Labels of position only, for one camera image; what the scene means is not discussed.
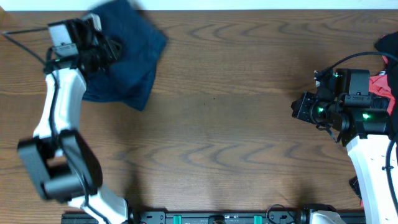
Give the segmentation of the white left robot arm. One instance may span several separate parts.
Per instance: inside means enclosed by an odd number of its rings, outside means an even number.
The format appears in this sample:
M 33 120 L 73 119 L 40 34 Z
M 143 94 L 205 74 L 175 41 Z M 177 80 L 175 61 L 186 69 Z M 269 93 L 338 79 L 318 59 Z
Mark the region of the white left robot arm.
M 86 75 L 108 68 L 122 52 L 119 40 L 92 35 L 88 40 L 54 45 L 44 60 L 47 95 L 33 137 L 17 152 L 44 200 L 80 208 L 98 223 L 131 223 L 125 198 L 103 182 L 99 161 L 80 134 Z

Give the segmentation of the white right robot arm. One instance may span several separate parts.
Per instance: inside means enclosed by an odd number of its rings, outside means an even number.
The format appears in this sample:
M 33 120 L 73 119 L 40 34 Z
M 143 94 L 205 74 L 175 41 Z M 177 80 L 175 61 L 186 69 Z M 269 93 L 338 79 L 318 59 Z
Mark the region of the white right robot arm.
M 346 148 L 353 163 L 366 223 L 397 223 L 397 136 L 386 110 L 371 95 L 347 91 L 305 92 L 291 105 L 292 117 L 326 131 Z

